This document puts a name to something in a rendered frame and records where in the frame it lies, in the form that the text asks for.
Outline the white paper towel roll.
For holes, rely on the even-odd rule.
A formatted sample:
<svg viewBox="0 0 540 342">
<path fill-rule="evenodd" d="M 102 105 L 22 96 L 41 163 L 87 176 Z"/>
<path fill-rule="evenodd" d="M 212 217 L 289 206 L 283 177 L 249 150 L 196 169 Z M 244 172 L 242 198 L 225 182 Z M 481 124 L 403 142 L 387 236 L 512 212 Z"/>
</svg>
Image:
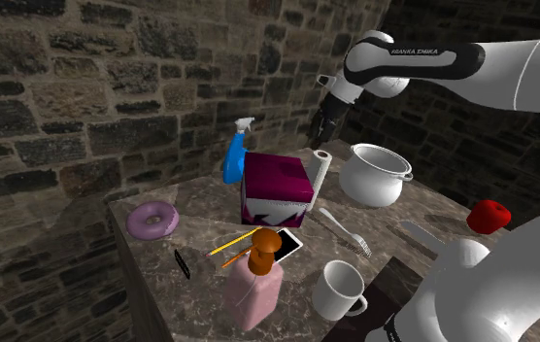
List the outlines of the white paper towel roll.
<svg viewBox="0 0 540 342">
<path fill-rule="evenodd" d="M 306 174 L 314 191 L 310 204 L 307 207 L 308 212 L 313 210 L 331 161 L 332 155 L 330 153 L 323 150 L 313 151 L 311 160 L 306 167 Z"/>
</svg>

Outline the white cooking pot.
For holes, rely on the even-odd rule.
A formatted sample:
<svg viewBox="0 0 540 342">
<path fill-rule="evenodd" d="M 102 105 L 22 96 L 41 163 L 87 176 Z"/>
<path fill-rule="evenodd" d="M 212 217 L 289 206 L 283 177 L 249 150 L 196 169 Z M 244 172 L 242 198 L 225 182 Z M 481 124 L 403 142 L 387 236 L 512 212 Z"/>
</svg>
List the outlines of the white cooking pot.
<svg viewBox="0 0 540 342">
<path fill-rule="evenodd" d="M 386 207 L 401 194 L 403 183 L 413 179 L 412 165 L 401 155 L 381 146 L 359 143 L 341 167 L 341 189 L 352 200 L 371 207 Z"/>
</svg>

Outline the magenta and white box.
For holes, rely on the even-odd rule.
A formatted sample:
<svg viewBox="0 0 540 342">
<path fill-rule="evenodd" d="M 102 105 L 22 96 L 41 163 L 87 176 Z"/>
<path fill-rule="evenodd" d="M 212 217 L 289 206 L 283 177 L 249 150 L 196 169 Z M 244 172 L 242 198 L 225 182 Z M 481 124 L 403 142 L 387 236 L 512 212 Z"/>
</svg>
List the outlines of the magenta and white box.
<svg viewBox="0 0 540 342">
<path fill-rule="evenodd" d="M 313 195 L 300 158 L 245 154 L 241 182 L 242 224 L 299 227 Z"/>
</svg>

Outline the blue spray bottle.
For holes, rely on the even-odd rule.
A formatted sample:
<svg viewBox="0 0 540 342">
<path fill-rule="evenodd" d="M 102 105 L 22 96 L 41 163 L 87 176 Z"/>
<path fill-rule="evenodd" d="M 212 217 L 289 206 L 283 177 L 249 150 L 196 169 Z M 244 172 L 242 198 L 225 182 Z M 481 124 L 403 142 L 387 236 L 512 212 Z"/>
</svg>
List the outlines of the blue spray bottle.
<svg viewBox="0 0 540 342">
<path fill-rule="evenodd" d="M 235 120 L 237 131 L 234 134 L 222 166 L 222 179 L 226 184 L 240 182 L 244 172 L 244 158 L 248 150 L 244 147 L 245 132 L 251 129 L 254 117 Z"/>
</svg>

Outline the white phone with black screen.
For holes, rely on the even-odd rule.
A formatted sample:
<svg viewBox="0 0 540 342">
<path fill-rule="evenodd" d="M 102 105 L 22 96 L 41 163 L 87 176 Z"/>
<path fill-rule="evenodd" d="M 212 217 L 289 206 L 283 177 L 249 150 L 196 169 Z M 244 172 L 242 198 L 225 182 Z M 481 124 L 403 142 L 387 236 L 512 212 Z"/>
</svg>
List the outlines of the white phone with black screen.
<svg viewBox="0 0 540 342">
<path fill-rule="evenodd" d="M 302 248 L 303 243 L 295 237 L 287 228 L 282 228 L 277 231 L 281 237 L 281 248 L 274 253 L 274 259 L 276 263 L 281 262 L 283 259 L 289 257 L 294 252 Z"/>
</svg>

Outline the grey knife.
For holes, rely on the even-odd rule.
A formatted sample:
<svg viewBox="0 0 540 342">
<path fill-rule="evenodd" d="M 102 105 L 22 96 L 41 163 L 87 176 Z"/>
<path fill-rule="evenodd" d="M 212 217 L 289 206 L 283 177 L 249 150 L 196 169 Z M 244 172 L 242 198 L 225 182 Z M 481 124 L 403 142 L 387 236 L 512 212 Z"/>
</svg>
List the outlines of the grey knife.
<svg viewBox="0 0 540 342">
<path fill-rule="evenodd" d="M 427 248 L 435 254 L 439 254 L 445 244 L 429 231 L 418 226 L 410 221 L 401 221 L 400 224 L 420 243 L 427 246 Z"/>
</svg>

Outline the yellow pencil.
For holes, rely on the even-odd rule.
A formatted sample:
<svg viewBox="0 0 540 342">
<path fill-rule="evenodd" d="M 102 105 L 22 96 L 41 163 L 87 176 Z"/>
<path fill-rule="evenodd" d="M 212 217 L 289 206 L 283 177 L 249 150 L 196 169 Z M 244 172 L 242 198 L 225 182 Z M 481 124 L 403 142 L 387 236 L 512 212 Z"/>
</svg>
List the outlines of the yellow pencil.
<svg viewBox="0 0 540 342">
<path fill-rule="evenodd" d="M 213 255 L 217 254 L 218 252 L 220 252 L 220 251 L 222 251 L 222 250 L 224 250 L 224 249 L 226 249 L 226 248 L 228 248 L 228 247 L 230 247 L 230 246 L 232 246 L 232 245 L 234 245 L 234 244 L 236 244 L 236 243 L 238 243 L 238 242 L 252 236 L 255 232 L 257 232 L 261 228 L 262 228 L 262 226 L 258 226 L 255 229 L 252 229 L 252 230 L 248 231 L 247 233 L 239 236 L 238 238 L 235 238 L 235 239 L 233 239 L 233 240 L 231 240 L 231 241 L 229 241 L 227 243 L 224 243 L 223 245 L 221 245 L 221 246 L 211 250 L 210 252 L 208 252 L 205 255 L 205 257 L 213 256 Z"/>
</svg>

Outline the orange pencil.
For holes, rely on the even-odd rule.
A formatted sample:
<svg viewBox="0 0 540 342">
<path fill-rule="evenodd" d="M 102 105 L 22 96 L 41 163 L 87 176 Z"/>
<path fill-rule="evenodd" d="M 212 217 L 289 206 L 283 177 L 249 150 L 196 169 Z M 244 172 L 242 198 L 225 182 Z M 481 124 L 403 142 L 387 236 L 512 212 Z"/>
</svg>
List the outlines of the orange pencil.
<svg viewBox="0 0 540 342">
<path fill-rule="evenodd" d="M 249 246 L 247 249 L 241 251 L 239 254 L 237 254 L 236 256 L 232 257 L 230 260 L 226 261 L 221 267 L 222 268 L 225 268 L 227 267 L 228 265 L 230 265 L 232 262 L 236 261 L 238 258 L 244 256 L 246 253 L 248 253 L 251 249 L 253 249 L 254 246 Z"/>
</svg>

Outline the red apple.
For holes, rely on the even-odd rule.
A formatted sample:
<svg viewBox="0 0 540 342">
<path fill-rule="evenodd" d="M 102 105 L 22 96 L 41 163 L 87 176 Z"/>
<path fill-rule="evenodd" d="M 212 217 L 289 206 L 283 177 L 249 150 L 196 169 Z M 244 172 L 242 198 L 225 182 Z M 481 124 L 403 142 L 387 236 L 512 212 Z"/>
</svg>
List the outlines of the red apple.
<svg viewBox="0 0 540 342">
<path fill-rule="evenodd" d="M 466 218 L 468 226 L 479 234 L 492 234 L 507 225 L 511 213 L 502 204 L 493 200 L 480 200 Z"/>
</svg>

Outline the white mug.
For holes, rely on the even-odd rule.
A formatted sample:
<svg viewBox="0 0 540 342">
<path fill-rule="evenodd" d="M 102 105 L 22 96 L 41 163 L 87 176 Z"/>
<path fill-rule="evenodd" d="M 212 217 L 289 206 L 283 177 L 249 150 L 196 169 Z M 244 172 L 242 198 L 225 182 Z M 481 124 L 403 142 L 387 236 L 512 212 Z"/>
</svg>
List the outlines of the white mug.
<svg viewBox="0 0 540 342">
<path fill-rule="evenodd" d="M 313 290 L 312 303 L 320 316 L 339 321 L 344 316 L 358 316 L 368 308 L 364 290 L 360 273 L 349 263 L 335 259 L 324 266 Z"/>
</svg>

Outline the pink soap dispenser orange pump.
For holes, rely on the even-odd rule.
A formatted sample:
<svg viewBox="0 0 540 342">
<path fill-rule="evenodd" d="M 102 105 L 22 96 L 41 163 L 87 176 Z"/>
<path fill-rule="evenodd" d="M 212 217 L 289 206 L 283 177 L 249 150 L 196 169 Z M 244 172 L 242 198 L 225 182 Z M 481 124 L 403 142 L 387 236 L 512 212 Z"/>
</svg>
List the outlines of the pink soap dispenser orange pump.
<svg viewBox="0 0 540 342">
<path fill-rule="evenodd" d="M 244 331 L 254 328 L 276 308 L 284 270 L 275 262 L 274 253 L 281 245 L 275 230 L 261 228 L 252 235 L 254 248 L 227 266 L 231 270 L 224 306 Z"/>
</svg>

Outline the small black flat bar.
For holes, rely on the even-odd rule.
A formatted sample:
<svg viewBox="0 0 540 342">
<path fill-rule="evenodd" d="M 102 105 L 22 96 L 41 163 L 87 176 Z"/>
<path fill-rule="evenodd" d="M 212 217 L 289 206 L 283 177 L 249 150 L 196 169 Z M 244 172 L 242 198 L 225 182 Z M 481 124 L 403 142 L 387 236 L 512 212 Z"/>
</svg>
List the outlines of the small black flat bar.
<svg viewBox="0 0 540 342">
<path fill-rule="evenodd" d="M 186 278 L 189 280 L 190 277 L 191 277 L 189 268 L 188 268 L 188 266 L 186 265 L 186 262 L 184 261 L 184 259 L 182 258 L 181 254 L 179 253 L 178 250 L 175 250 L 175 251 L 174 251 L 174 256 L 175 256 L 175 260 L 176 260 L 176 262 L 178 263 L 179 267 L 180 267 L 181 270 L 183 271 L 183 273 L 184 273 L 184 275 L 186 276 Z"/>
</svg>

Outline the purple donut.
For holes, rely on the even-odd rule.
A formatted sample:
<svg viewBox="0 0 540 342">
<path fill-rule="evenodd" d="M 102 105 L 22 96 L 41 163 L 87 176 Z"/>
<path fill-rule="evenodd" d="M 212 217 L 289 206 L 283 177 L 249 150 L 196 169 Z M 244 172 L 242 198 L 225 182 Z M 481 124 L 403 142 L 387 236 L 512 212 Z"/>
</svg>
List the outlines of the purple donut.
<svg viewBox="0 0 540 342">
<path fill-rule="evenodd" d="M 150 201 L 136 207 L 126 219 L 128 233 L 139 240 L 156 240 L 173 233 L 180 215 L 164 201 Z"/>
</svg>

